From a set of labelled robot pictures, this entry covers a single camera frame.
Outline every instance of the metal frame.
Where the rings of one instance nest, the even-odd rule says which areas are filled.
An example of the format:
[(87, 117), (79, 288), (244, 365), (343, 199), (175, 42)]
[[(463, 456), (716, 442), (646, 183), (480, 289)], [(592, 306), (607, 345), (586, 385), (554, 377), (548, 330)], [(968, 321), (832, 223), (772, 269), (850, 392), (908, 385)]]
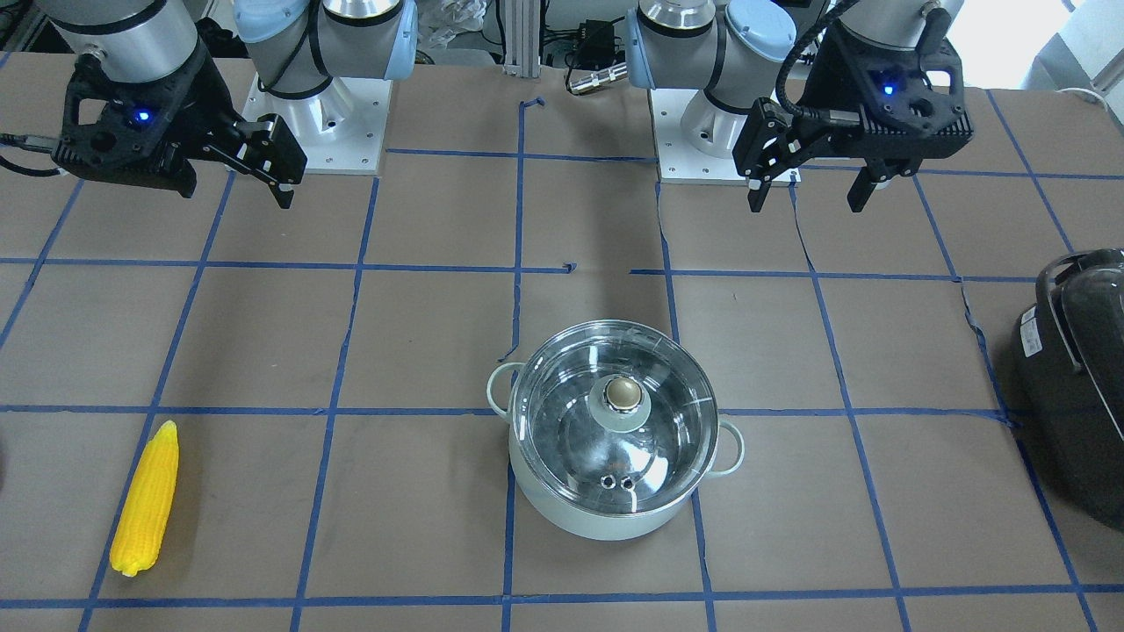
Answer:
[[(336, 173), (371, 175), (379, 173), (383, 139), (387, 132), (387, 116), (390, 112), (390, 91), (393, 82), (380, 79), (337, 78), (354, 97), (357, 120), (348, 121), (344, 134), (335, 132), (319, 138), (305, 138), (299, 129), (293, 129), (297, 141), (308, 156), (305, 173)], [(275, 111), (270, 106), (272, 97), (257, 89), (257, 75), (250, 88), (242, 116), (256, 120), (259, 116)]]
[[(655, 133), (655, 151), (660, 157), (660, 180), (680, 184), (727, 184), (745, 186), (745, 175), (734, 168), (734, 159), (718, 159), (695, 148), (683, 135), (680, 120), (687, 103), (698, 90), (650, 90), (652, 128)], [(792, 169), (778, 177), (788, 182), (795, 175), (800, 181), (799, 170)]]
[(538, 0), (504, 2), (507, 47), (504, 49), (504, 72), (523, 79), (538, 79), (538, 47), (542, 16)]

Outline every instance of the blue tape line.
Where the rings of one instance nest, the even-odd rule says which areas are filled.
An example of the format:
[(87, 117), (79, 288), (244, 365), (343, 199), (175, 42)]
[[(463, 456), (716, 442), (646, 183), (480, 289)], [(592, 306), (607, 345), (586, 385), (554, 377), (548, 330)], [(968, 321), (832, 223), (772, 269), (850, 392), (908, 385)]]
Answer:
[(24, 310), (24, 305), (27, 304), (27, 297), (31, 294), (31, 288), (35, 287), (35, 281), (39, 278), (39, 271), (43, 270), (43, 262), (47, 260), (47, 254), (51, 252), (51, 247), (55, 245), (55, 240), (58, 238), (58, 233), (63, 229), (63, 224), (66, 218), (70, 217), (71, 209), (74, 208), (74, 202), (78, 200), (78, 195), (82, 192), (82, 184), (84, 180), (79, 180), (74, 184), (74, 190), (71, 191), (70, 199), (66, 200), (66, 206), (63, 207), (62, 213), (58, 214), (58, 220), (55, 222), (54, 228), (51, 229), (51, 234), (47, 235), (47, 241), (43, 243), (43, 247), (39, 250), (39, 255), (35, 259), (35, 265), (31, 267), (30, 273), (27, 276), (27, 281), (24, 282), (24, 289), (19, 292), (19, 298), (16, 299), (16, 305), (11, 308), (11, 314), (8, 315), (8, 322), (4, 323), (3, 329), (0, 329), (0, 349), (3, 349), (6, 342), (8, 342), (8, 336), (11, 335), (11, 328), (16, 325), (16, 318), (19, 317), (19, 313)]
[(305, 607), (347, 606), (498, 606), (500, 595), (447, 595), (401, 597), (308, 597)]
[(914, 188), (917, 189), (917, 197), (921, 198), (921, 206), (925, 208), (925, 216), (928, 217), (928, 225), (933, 228), (933, 236), (936, 237), (936, 244), (941, 246), (941, 256), (944, 258), (944, 264), (949, 267), (949, 274), (955, 278), (957, 267), (952, 264), (952, 256), (949, 254), (949, 249), (944, 244), (944, 237), (941, 236), (941, 231), (936, 227), (936, 216), (933, 215), (933, 207), (928, 205), (928, 198), (925, 196), (925, 189), (921, 186), (921, 178), (915, 175), (912, 180), (914, 181)]
[(146, 267), (146, 268), (194, 268), (198, 261), (174, 259), (73, 259), (58, 258), (44, 261), (47, 265), (110, 265), (110, 267)]
[[(519, 103), (520, 107), (531, 107), (534, 105), (546, 105), (546, 101), (542, 97), (537, 97), (531, 101), (524, 101)], [(560, 161), (571, 161), (571, 162), (637, 162), (637, 163), (656, 163), (659, 159), (652, 156), (575, 156), (569, 154), (537, 154), (537, 153), (526, 153), (523, 150), (523, 145), (519, 146), (519, 151), (511, 152), (474, 152), (474, 151), (462, 151), (462, 150), (408, 150), (401, 147), (391, 147), (387, 150), (388, 154), (409, 154), (419, 156), (464, 156), (464, 157), (505, 157), (505, 159), (531, 159), (531, 160), (560, 160)]]
[[(669, 272), (655, 268), (634, 268), (629, 274), (662, 277)], [(790, 270), (671, 270), (672, 277), (750, 277), (750, 278), (786, 278), (810, 279), (810, 272)], [(821, 279), (864, 279), (883, 281), (957, 281), (957, 277), (946, 274), (882, 274), (878, 272), (816, 272)], [(1033, 277), (960, 277), (959, 279), (979, 281), (982, 283), (1033, 283)]]
[[(799, 204), (796, 196), (796, 182), (791, 182), (788, 187), (789, 201), (792, 204), (792, 215), (796, 218), (797, 226), (799, 227)], [(800, 237), (801, 245), (804, 244), (804, 237)], [(890, 576), (890, 585), (894, 587), (895, 602), (898, 606), (898, 616), (901, 620), (901, 629), (904, 632), (912, 632), (913, 628), (909, 624), (909, 613), (906, 611), (906, 602), (901, 596), (901, 583), (898, 579), (897, 565), (894, 561), (894, 551), (890, 550), (890, 536), (886, 530), (886, 521), (882, 518), (882, 509), (878, 502), (878, 493), (874, 489), (874, 477), (870, 469), (870, 461), (867, 458), (867, 450), (862, 441), (862, 432), (859, 430), (859, 421), (854, 415), (854, 406), (851, 403), (851, 395), (846, 387), (846, 376), (843, 374), (843, 361), (840, 358), (839, 346), (835, 343), (835, 332), (832, 328), (832, 320), (827, 314), (827, 303), (824, 299), (824, 290), (819, 283), (819, 274), (816, 272), (816, 267), (812, 262), (812, 258), (808, 254), (808, 250), (804, 246), (804, 255), (808, 261), (808, 272), (812, 273), (812, 287), (816, 292), (816, 303), (819, 306), (819, 316), (824, 323), (824, 333), (827, 334), (827, 346), (832, 352), (832, 363), (835, 367), (835, 376), (839, 379), (840, 385), (840, 396), (843, 398), (843, 407), (846, 409), (847, 421), (851, 423), (851, 435), (854, 439), (854, 446), (859, 453), (859, 463), (862, 467), (862, 478), (867, 484), (867, 494), (870, 496), (870, 508), (874, 514), (874, 525), (878, 527), (878, 539), (882, 544), (882, 553), (886, 557), (886, 568)]]
[(290, 263), (284, 261), (215, 261), (208, 262), (208, 268), (253, 268), (265, 270), (354, 270), (351, 263)]
[(417, 156), (469, 156), (469, 157), (517, 157), (511, 152), (465, 152), (460, 150), (405, 150), (391, 147), (388, 154), (410, 154)]
[[(0, 413), (81, 413), (81, 414), (111, 414), (129, 415), (143, 414), (155, 410), (160, 415), (224, 415), (224, 416), (323, 416), (328, 410), (323, 407), (317, 408), (269, 408), (251, 406), (85, 406), (69, 404), (0, 404)], [(847, 414), (844, 408), (722, 408), (723, 415), (732, 417), (842, 417)], [(999, 418), (1001, 412), (988, 410), (984, 408), (853, 408), (852, 413), (858, 416), (871, 415), (901, 415), (901, 416), (948, 416), (948, 415), (972, 415), (978, 417)], [(480, 416), (493, 417), (496, 413), (491, 408), (362, 408), (344, 407), (336, 408), (336, 415), (356, 417), (404, 417), (404, 416), (426, 416), (426, 417), (454, 417), (454, 416)]]
[[(35, 263), (31, 258), (6, 258), (0, 259), (0, 263)], [(139, 268), (194, 268), (198, 261), (176, 259), (71, 259), (71, 258), (48, 258), (43, 262), (45, 265), (109, 265), (109, 267), (139, 267)], [(248, 268), (248, 269), (281, 269), (281, 270), (354, 270), (354, 263), (328, 263), (328, 262), (300, 262), (300, 261), (208, 261), (206, 268)], [(524, 274), (569, 274), (578, 268), (577, 263), (566, 262), (560, 268), (523, 268), (519, 272)], [(516, 271), (514, 267), (507, 265), (427, 265), (408, 263), (363, 263), (360, 269), (364, 271), (391, 271), (391, 272), (490, 272), (510, 274)]]
[[(1015, 584), (992, 586), (919, 586), (894, 588), (835, 588), (807, 590), (726, 590), (709, 595), (694, 593), (601, 593), (601, 594), (538, 594), (538, 595), (406, 595), (406, 596), (328, 596), (306, 597), (155, 597), (155, 598), (98, 598), (98, 599), (0, 599), (0, 610), (93, 610), (117, 608), (259, 608), (292, 607), (347, 607), (347, 606), (498, 606), (505, 601), (513, 605), (534, 604), (607, 604), (607, 603), (698, 603), (715, 602), (776, 602), (892, 598), (897, 593), (905, 597), (954, 597), (970, 595), (1051, 595), (1072, 594), (1071, 584)], [(1124, 584), (1085, 584), (1085, 593), (1120, 594)]]
[(1072, 593), (1066, 584), (1028, 584), (1009, 586), (935, 586), (928, 588), (903, 588), (907, 597), (952, 597), (968, 595), (1048, 595)]
[(987, 371), (988, 379), (991, 381), (991, 390), (995, 394), (996, 404), (999, 406), (999, 416), (996, 417), (996, 419), (1008, 427), (1013, 427), (1017, 424), (1010, 419), (1010, 414), (1007, 409), (1007, 401), (1003, 396), (1003, 389), (999, 387), (999, 377), (995, 371), (995, 364), (992, 364), (991, 354), (988, 351), (987, 336), (984, 333), (984, 327), (972, 314), (971, 301), (968, 299), (968, 287), (963, 283), (963, 279), (957, 273), (957, 267), (952, 263), (952, 256), (949, 254), (949, 249), (944, 243), (944, 236), (941, 235), (941, 227), (936, 223), (936, 216), (933, 215), (933, 209), (930, 207), (928, 198), (925, 196), (925, 188), (922, 187), (921, 178), (914, 177), (913, 181), (914, 187), (917, 189), (917, 196), (921, 198), (922, 206), (925, 208), (925, 215), (928, 216), (928, 224), (933, 228), (933, 236), (936, 237), (936, 243), (941, 246), (941, 254), (944, 256), (944, 262), (949, 267), (949, 273), (952, 274), (953, 281), (960, 286), (960, 297), (964, 303), (964, 320), (968, 322), (968, 326), (971, 327), (972, 333), (976, 335), (976, 344), (979, 346), (980, 354), (984, 356), (984, 369)]
[(853, 166), (850, 164), (808, 164), (804, 163), (800, 169), (807, 169), (808, 171), (862, 171), (861, 166)]
[(968, 299), (968, 286), (964, 283), (960, 285), (960, 296), (964, 301), (964, 320), (968, 322), (968, 326), (971, 327), (972, 333), (976, 334), (976, 344), (979, 346), (980, 354), (984, 356), (984, 368), (987, 370), (988, 380), (991, 381), (991, 390), (995, 392), (995, 400), (999, 405), (999, 410), (1003, 413), (1003, 418), (1000, 421), (1009, 427), (1018, 427), (1022, 424), (1010, 419), (1010, 414), (1007, 408), (1007, 399), (1003, 396), (1003, 388), (999, 387), (999, 374), (995, 371), (995, 364), (991, 362), (991, 353), (988, 351), (987, 334), (984, 332), (984, 326), (979, 324), (979, 320), (977, 320), (976, 316), (972, 314), (972, 305)]
[(691, 493), (691, 512), (695, 514), (695, 542), (699, 550), (699, 569), (703, 574), (706, 628), (708, 632), (717, 632), (718, 621), (714, 614), (714, 586), (710, 584), (710, 569), (706, 566), (706, 529), (703, 525), (703, 504), (699, 500), (698, 489)]
[[(199, 261), (196, 265), (194, 277), (191, 279), (191, 287), (188, 289), (188, 296), (183, 301), (183, 308), (180, 309), (180, 319), (175, 325), (175, 333), (172, 334), (172, 341), (167, 347), (167, 354), (164, 356), (164, 364), (160, 370), (160, 378), (156, 380), (156, 389), (152, 394), (152, 401), (149, 407), (153, 409), (145, 416), (144, 425), (140, 427), (140, 435), (137, 437), (136, 448), (133, 450), (133, 461), (129, 463), (128, 473), (125, 476), (125, 485), (121, 487), (121, 495), (117, 503), (117, 508), (114, 511), (114, 520), (110, 523), (109, 534), (106, 536), (106, 545), (101, 551), (101, 560), (98, 562), (98, 571), (94, 574), (93, 584), (90, 586), (90, 599), (98, 598), (101, 593), (101, 584), (106, 579), (106, 570), (109, 568), (109, 549), (114, 543), (114, 534), (117, 532), (117, 525), (121, 520), (121, 511), (125, 508), (125, 498), (128, 495), (129, 486), (133, 484), (133, 476), (136, 473), (137, 464), (140, 462), (140, 454), (144, 452), (145, 444), (148, 443), (148, 435), (152, 433), (153, 421), (156, 417), (155, 408), (160, 405), (160, 399), (164, 394), (164, 387), (167, 385), (167, 376), (172, 370), (172, 362), (175, 360), (175, 353), (180, 346), (180, 341), (183, 338), (183, 331), (188, 324), (188, 314), (191, 313), (191, 306), (196, 301), (196, 295), (199, 291), (199, 282), (202, 280), (203, 270), (206, 267), (203, 263), (207, 261), (207, 256), (210, 255), (211, 246), (215, 244), (215, 236), (218, 234), (219, 224), (223, 222), (223, 213), (226, 209), (226, 202), (230, 198), (230, 189), (234, 187), (234, 172), (230, 172), (226, 179), (226, 188), (223, 190), (223, 197), (219, 200), (218, 208), (215, 210), (215, 219), (211, 222), (210, 231), (207, 233), (207, 242), (203, 244), (203, 250), (199, 254)], [(79, 632), (87, 632), (90, 628), (90, 617), (93, 614), (92, 607), (87, 607), (82, 611), (82, 620), (79, 623)]]
[(720, 408), (720, 415), (731, 417), (842, 417), (843, 408)]
[(961, 277), (966, 281), (973, 281), (977, 283), (1034, 283), (1037, 279), (1034, 277)]
[(336, 408), (336, 413), (339, 415), (355, 415), (355, 416), (380, 416), (380, 417), (399, 417), (399, 416), (426, 416), (426, 417), (451, 417), (461, 415), (477, 415), (484, 417), (495, 417), (496, 412), (491, 408)]
[(1085, 622), (1089, 624), (1089, 632), (1097, 632), (1097, 622), (1093, 620), (1089, 601), (1085, 598), (1085, 589), (1077, 578), (1077, 570), (1073, 569), (1073, 560), (1069, 557), (1069, 550), (1066, 548), (1066, 541), (1062, 539), (1061, 531), (1058, 529), (1058, 522), (1050, 509), (1050, 503), (1046, 502), (1046, 496), (1042, 491), (1042, 482), (1039, 480), (1039, 475), (1031, 462), (1031, 454), (1026, 451), (1026, 444), (1023, 443), (1022, 439), (1016, 439), (1015, 444), (1018, 446), (1019, 457), (1023, 458), (1023, 466), (1026, 467), (1026, 476), (1031, 479), (1031, 486), (1034, 487), (1034, 496), (1039, 499), (1039, 506), (1042, 507), (1042, 515), (1046, 518), (1050, 534), (1053, 535), (1054, 543), (1058, 545), (1058, 553), (1061, 556), (1062, 565), (1066, 567), (1066, 575), (1069, 576), (1071, 588), (1077, 594), (1077, 601), (1081, 604), (1081, 612), (1085, 613)]
[(43, 405), (43, 404), (0, 404), (0, 413), (98, 413), (110, 415), (130, 415), (147, 413), (149, 406), (80, 406), (80, 405)]
[[(663, 282), (668, 294), (668, 317), (671, 326), (671, 340), (678, 342), (679, 337), (679, 309), (676, 307), (676, 285), (671, 276), (671, 246), (668, 244), (668, 236), (663, 232), (663, 215), (660, 208), (660, 195), (662, 192), (660, 181), (655, 182), (655, 215), (660, 226), (660, 251), (663, 258)], [(699, 575), (703, 583), (704, 603), (706, 606), (707, 632), (717, 632), (718, 623), (714, 614), (714, 599), (710, 597), (714, 592), (710, 585), (710, 570), (706, 566), (706, 530), (703, 527), (703, 506), (699, 502), (699, 493), (696, 489), (691, 494), (691, 511), (695, 518), (695, 543), (699, 556)]]
[(1035, 177), (1040, 179), (1048, 180), (1124, 180), (1124, 175), (1112, 175), (1112, 174), (1099, 174), (1095, 175), (1091, 173), (1034, 173)]
[(655, 164), (659, 159), (651, 156), (571, 156), (564, 154), (525, 154), (532, 160), (561, 160), (571, 162), (636, 162), (643, 164)]
[(542, 97), (535, 97), (531, 101), (519, 101), (519, 143), (516, 154), (515, 175), (515, 283), (513, 290), (511, 306), (511, 346), (497, 362), (504, 362), (515, 353), (519, 346), (519, 308), (523, 298), (523, 173), (526, 166), (526, 112), (533, 106), (546, 106)]
[(877, 281), (952, 281), (946, 274), (880, 274), (877, 272), (816, 272), (819, 279), (859, 279)]
[(1003, 410), (989, 410), (987, 408), (852, 408), (851, 412), (860, 417), (877, 415), (901, 415), (901, 416), (972, 416), (986, 417), (989, 419), (1001, 419)]
[(1073, 252), (1073, 244), (1069, 241), (1069, 235), (1066, 234), (1066, 229), (1062, 228), (1061, 222), (1058, 219), (1058, 215), (1053, 210), (1053, 206), (1050, 204), (1050, 199), (1046, 198), (1046, 192), (1042, 189), (1042, 183), (1039, 182), (1037, 174), (1031, 168), (1031, 161), (1026, 160), (1026, 154), (1023, 153), (1023, 147), (1019, 146), (1018, 141), (1015, 138), (1015, 133), (1012, 132), (1010, 125), (1007, 124), (1007, 117), (1003, 116), (1003, 110), (999, 108), (999, 102), (995, 100), (995, 94), (990, 90), (985, 90), (987, 98), (991, 101), (991, 109), (999, 117), (999, 123), (1003, 124), (1003, 128), (1007, 132), (1007, 137), (1010, 138), (1010, 144), (1015, 146), (1015, 152), (1018, 153), (1018, 160), (1023, 161), (1023, 166), (1026, 168), (1026, 173), (1030, 174), (1031, 181), (1034, 182), (1034, 188), (1039, 191), (1039, 197), (1042, 198), (1042, 204), (1046, 207), (1046, 213), (1050, 214), (1050, 219), (1053, 220), (1054, 227), (1058, 228), (1058, 234), (1061, 236), (1061, 241), (1066, 244), (1066, 249), (1069, 252)]
[(289, 597), (246, 597), (224, 599), (218, 597), (162, 597), (94, 599), (94, 610), (124, 608), (274, 608), (291, 606)]
[(971, 175), (975, 178), (1030, 178), (1028, 173), (1016, 173), (1010, 171), (964, 171), (959, 169), (928, 169), (922, 168), (918, 173), (932, 175)]
[(507, 496), (504, 502), (504, 612), (500, 632), (511, 631), (511, 579), (515, 568), (515, 471), (507, 467)]
[(379, 179), (371, 181), (371, 196), (366, 205), (366, 219), (363, 223), (363, 235), (359, 242), (359, 255), (355, 258), (355, 276), (352, 280), (352, 305), (347, 315), (347, 329), (344, 332), (344, 340), (339, 344), (339, 359), (336, 361), (336, 377), (332, 382), (332, 398), (328, 404), (328, 418), (324, 424), (324, 444), (320, 450), (320, 467), (316, 475), (316, 490), (312, 493), (312, 511), (308, 518), (308, 531), (305, 535), (305, 552), (300, 562), (300, 575), (297, 578), (298, 603), (292, 608), (292, 617), (289, 623), (290, 632), (300, 630), (300, 617), (302, 606), (300, 599), (305, 598), (308, 589), (308, 575), (312, 567), (312, 550), (316, 544), (316, 532), (320, 523), (320, 507), (324, 504), (324, 486), (328, 477), (328, 461), (332, 458), (332, 437), (335, 434), (336, 416), (339, 408), (339, 391), (344, 385), (344, 371), (347, 367), (347, 352), (351, 350), (352, 331), (355, 327), (355, 313), (359, 309), (360, 292), (363, 286), (363, 260), (366, 258), (366, 249), (371, 242), (371, 226), (374, 224), (374, 207), (379, 199)]
[(561, 268), (522, 268), (508, 265), (404, 265), (393, 263), (364, 263), (363, 270), (381, 270), (390, 272), (490, 272), (501, 274), (569, 274), (573, 272), (570, 264)]

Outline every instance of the cable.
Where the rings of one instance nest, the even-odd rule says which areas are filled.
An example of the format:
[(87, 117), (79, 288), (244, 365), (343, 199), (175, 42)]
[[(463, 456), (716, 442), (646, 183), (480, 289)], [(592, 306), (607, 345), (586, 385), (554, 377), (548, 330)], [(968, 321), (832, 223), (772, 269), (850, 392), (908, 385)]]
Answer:
[[(488, 0), (488, 7), (484, 9), (484, 13), (487, 13), (488, 9), (491, 9), (492, 7), (496, 7), (496, 19), (497, 19), (497, 21), (499, 21), (499, 2), (498, 1)], [(483, 39), (484, 42), (491, 44), (492, 46), (502, 46), (502, 44), (500, 44), (499, 42), (492, 42), (491, 39), (488, 39), (488, 36), (484, 35), (484, 27), (483, 27), (483, 25), (480, 26), (480, 38)]]
[(1054, 92), (1072, 92), (1077, 94), (1084, 94), (1085, 97), (1089, 97), (1089, 99), (1093, 99), (1093, 101), (1086, 99), (1085, 97), (1081, 98), (1082, 101), (1089, 103), (1097, 101), (1100, 103), (1100, 107), (1105, 108), (1105, 111), (1108, 111), (1108, 101), (1105, 100), (1104, 94), (1102, 94), (1100, 92), (1096, 92), (1094, 90), (1089, 90), (1088, 88), (1062, 88), (1061, 90), (1054, 90)]
[(284, 62), (281, 63), (281, 69), (278, 70), (277, 76), (273, 78), (273, 81), (271, 81), (269, 85), (264, 85), (262, 83), (261, 75), (257, 76), (257, 89), (260, 91), (269, 92), (270, 90), (275, 88), (278, 83), (281, 82), (281, 78), (284, 76), (284, 73), (289, 70), (289, 66), (292, 65), (293, 60), (296, 60), (297, 55), (300, 54), (300, 49), (305, 47), (305, 42), (308, 42), (309, 31), (311, 31), (312, 24), (315, 24), (315, 20), (312, 20), (312, 13), (310, 11), (318, 11), (319, 9), (320, 9), (319, 2), (317, 2), (316, 0), (309, 0), (308, 9), (306, 9), (306, 11), (309, 11), (309, 13), (308, 17), (305, 18), (306, 19), (305, 28), (300, 33), (300, 40), (297, 42), (297, 45), (293, 46), (292, 51), (289, 53), (289, 56), (285, 57)]
[(507, 63), (507, 34), (504, 33), (504, 19), (499, 17), (500, 6), (499, 0), (496, 0), (496, 26), (499, 27), (499, 47), (505, 56), (504, 62)]
[(20, 166), (3, 156), (0, 156), (0, 166), (8, 171), (15, 171), (20, 175), (30, 175), (31, 178), (51, 178), (52, 175), (60, 175), (62, 173), (58, 169), (29, 169)]
[(851, 7), (859, 3), (859, 0), (842, 0), (839, 4), (823, 15), (812, 28), (806, 30), (801, 35), (796, 44), (792, 45), (792, 49), (788, 52), (788, 56), (780, 65), (780, 72), (777, 74), (777, 101), (780, 102), (780, 107), (785, 108), (786, 111), (794, 116), (803, 116), (807, 118), (825, 119), (828, 117), (827, 112), (816, 108), (809, 108), (806, 106), (798, 106), (794, 103), (788, 98), (788, 89), (785, 82), (788, 81), (788, 75), (792, 72), (792, 66), (796, 65), (796, 61), (800, 58), (800, 54), (804, 49), (812, 44), (812, 40), (819, 36), (828, 26), (831, 26), (835, 20), (840, 19), (840, 16), (845, 13)]
[(592, 31), (590, 31), (589, 34), (587, 34), (586, 38), (581, 40), (581, 44), (578, 44), (578, 47), (573, 49), (573, 56), (570, 57), (570, 60), (565, 64), (568, 70), (565, 71), (565, 79), (563, 81), (565, 82), (564, 85), (565, 85), (565, 91), (566, 92), (573, 94), (574, 97), (580, 97), (581, 96), (581, 94), (574, 94), (573, 90), (570, 89), (570, 78), (573, 76), (573, 66), (577, 65), (578, 64), (578, 60), (581, 58), (581, 52), (586, 49), (586, 44), (589, 44), (589, 40), (592, 39), (595, 35), (601, 33), (606, 28), (610, 28), (613, 25), (615, 25), (615, 24), (617, 24), (619, 21), (623, 21), (624, 19), (625, 19), (625, 16), (620, 16), (619, 18), (615, 18), (615, 19), (609, 20), (606, 24), (602, 24), (598, 28), (596, 28)]

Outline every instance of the pot handle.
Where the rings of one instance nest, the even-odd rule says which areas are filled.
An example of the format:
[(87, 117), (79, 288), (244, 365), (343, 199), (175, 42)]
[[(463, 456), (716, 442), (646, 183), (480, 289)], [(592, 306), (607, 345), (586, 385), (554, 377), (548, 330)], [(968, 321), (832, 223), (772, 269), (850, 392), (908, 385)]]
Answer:
[(492, 371), (491, 377), (488, 378), (488, 387), (484, 390), (484, 395), (488, 397), (488, 405), (492, 407), (492, 410), (496, 410), (496, 414), (499, 415), (499, 418), (504, 419), (509, 424), (511, 423), (511, 414), (509, 410), (500, 408), (499, 404), (496, 404), (496, 398), (492, 397), (491, 394), (491, 387), (492, 385), (496, 383), (496, 378), (498, 378), (505, 371), (517, 371), (522, 369), (524, 364), (526, 364), (526, 362), (508, 362), (506, 364), (500, 364), (499, 367), (496, 367), (496, 370)]
[(742, 431), (737, 430), (737, 426), (727, 422), (726, 419), (718, 419), (718, 427), (723, 427), (729, 431), (729, 434), (734, 435), (734, 442), (737, 443), (737, 460), (734, 461), (733, 466), (724, 470), (710, 470), (706, 473), (707, 478), (722, 478), (724, 476), (729, 476), (737, 471), (737, 468), (742, 467), (742, 461), (745, 460), (745, 437), (742, 436)]

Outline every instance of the black cable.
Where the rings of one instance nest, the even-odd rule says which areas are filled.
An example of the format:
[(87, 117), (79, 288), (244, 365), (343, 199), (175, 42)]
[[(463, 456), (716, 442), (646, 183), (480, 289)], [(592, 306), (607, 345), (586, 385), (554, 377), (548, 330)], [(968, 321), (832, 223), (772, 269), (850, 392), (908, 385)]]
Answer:
[[(488, 8), (484, 9), (484, 13), (487, 13), (488, 9), (490, 9), (492, 7), (496, 7), (497, 16), (499, 16), (499, 2), (493, 2), (492, 0), (488, 1)], [(480, 38), (483, 39), (484, 42), (491, 44), (492, 46), (502, 46), (502, 44), (500, 44), (499, 42), (492, 42), (491, 39), (488, 39), (488, 36), (484, 35), (484, 27), (483, 27), (483, 25), (480, 26)]]
[(300, 54), (300, 49), (305, 47), (305, 43), (308, 42), (309, 33), (311, 33), (312, 25), (315, 24), (315, 20), (312, 20), (312, 13), (311, 13), (311, 11), (318, 11), (319, 9), (320, 9), (320, 3), (319, 2), (317, 2), (316, 0), (309, 0), (309, 2), (308, 2), (308, 9), (306, 9), (306, 11), (308, 11), (309, 13), (305, 18), (306, 19), (306, 21), (305, 21), (305, 28), (300, 33), (300, 42), (297, 42), (297, 46), (293, 47), (292, 52), (289, 53), (289, 56), (285, 57), (284, 62), (281, 63), (281, 69), (278, 71), (277, 76), (273, 78), (273, 81), (271, 81), (269, 85), (264, 85), (262, 83), (261, 75), (259, 75), (259, 78), (257, 78), (257, 89), (260, 91), (262, 91), (262, 92), (269, 92), (270, 90), (274, 89), (278, 83), (281, 82), (281, 78), (284, 76), (284, 73), (289, 70), (289, 66), (292, 65), (293, 60), (296, 60), (297, 55)]
[(831, 11), (824, 13), (815, 24), (812, 25), (804, 35), (801, 35), (796, 44), (792, 45), (792, 49), (788, 52), (788, 56), (780, 65), (780, 72), (777, 74), (777, 101), (780, 107), (785, 108), (786, 111), (794, 116), (803, 116), (807, 118), (825, 119), (828, 117), (827, 112), (816, 108), (809, 108), (806, 106), (798, 106), (794, 103), (788, 98), (788, 89), (785, 82), (788, 81), (788, 75), (792, 72), (792, 66), (796, 65), (797, 60), (800, 58), (800, 54), (804, 49), (808, 47), (812, 42), (819, 36), (819, 34), (831, 26), (835, 20), (845, 13), (851, 7), (859, 3), (859, 0), (842, 0), (839, 4), (835, 4)]
[(7, 169), (8, 171), (15, 171), (20, 175), (30, 175), (31, 178), (51, 178), (52, 175), (58, 175), (62, 173), (58, 169), (29, 169), (20, 166), (13, 162), (9, 162), (8, 159), (3, 156), (0, 156), (0, 166)]
[(573, 49), (573, 57), (571, 57), (570, 61), (568, 61), (566, 64), (565, 64), (568, 70), (565, 71), (565, 79), (563, 81), (565, 81), (565, 91), (566, 92), (573, 94), (574, 97), (580, 97), (581, 96), (581, 94), (574, 94), (573, 90), (570, 89), (570, 78), (573, 76), (573, 66), (577, 65), (578, 64), (578, 60), (581, 58), (581, 52), (586, 49), (586, 44), (589, 44), (589, 40), (592, 39), (595, 35), (601, 33), (606, 28), (610, 28), (613, 25), (615, 25), (618, 21), (622, 21), (624, 19), (625, 19), (625, 16), (620, 16), (619, 18), (615, 18), (615, 19), (611, 19), (611, 20), (602, 24), (601, 26), (597, 27), (592, 31), (586, 34), (586, 38), (582, 39), (581, 44), (578, 44), (578, 47)]
[(499, 0), (496, 0), (496, 26), (499, 27), (499, 47), (502, 49), (502, 55), (507, 56), (507, 34), (504, 33), (504, 19), (499, 17), (500, 6)]

